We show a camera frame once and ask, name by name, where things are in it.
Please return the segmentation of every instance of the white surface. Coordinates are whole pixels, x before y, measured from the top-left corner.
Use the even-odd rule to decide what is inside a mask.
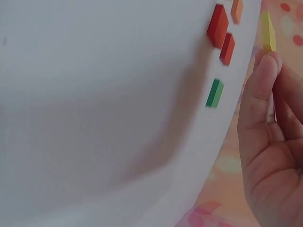
[[[225,0],[1,1],[2,227],[176,224],[227,132],[257,30],[261,0],[244,0],[224,67],[205,39],[216,2],[229,12]],[[207,109],[215,77],[225,88]]]

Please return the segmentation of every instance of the polka dot background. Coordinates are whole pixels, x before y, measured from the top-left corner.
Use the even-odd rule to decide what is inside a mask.
[[[268,10],[271,15],[276,32],[277,52],[294,71],[303,76],[303,0],[263,0],[261,10]],[[254,52],[261,46],[260,28],[259,24]],[[252,59],[248,75],[251,74],[253,62]],[[217,160],[196,201],[196,207],[210,209],[225,221],[226,226],[259,227],[243,193],[236,130],[240,101],[241,99]],[[201,218],[201,214],[196,211],[193,213],[190,216],[193,227],[208,227],[208,219]]]

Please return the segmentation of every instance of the hand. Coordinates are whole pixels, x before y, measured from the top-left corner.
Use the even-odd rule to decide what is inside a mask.
[[[302,123],[303,79],[277,53],[258,52],[238,135],[246,199],[262,227],[303,227]]]

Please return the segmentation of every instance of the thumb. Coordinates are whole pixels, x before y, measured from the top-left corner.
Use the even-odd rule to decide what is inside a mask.
[[[275,82],[275,91],[283,97],[298,120],[303,123],[303,78],[283,64]]]

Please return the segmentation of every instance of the orange block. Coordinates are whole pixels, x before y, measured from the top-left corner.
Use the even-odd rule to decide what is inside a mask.
[[[233,0],[232,3],[232,19],[235,24],[239,24],[243,12],[243,0]]]
[[[228,24],[224,6],[217,4],[207,30],[207,35],[214,47],[222,49]]]
[[[223,48],[221,50],[220,59],[224,65],[229,66],[232,60],[233,50],[235,48],[235,41],[232,34],[227,33]]]

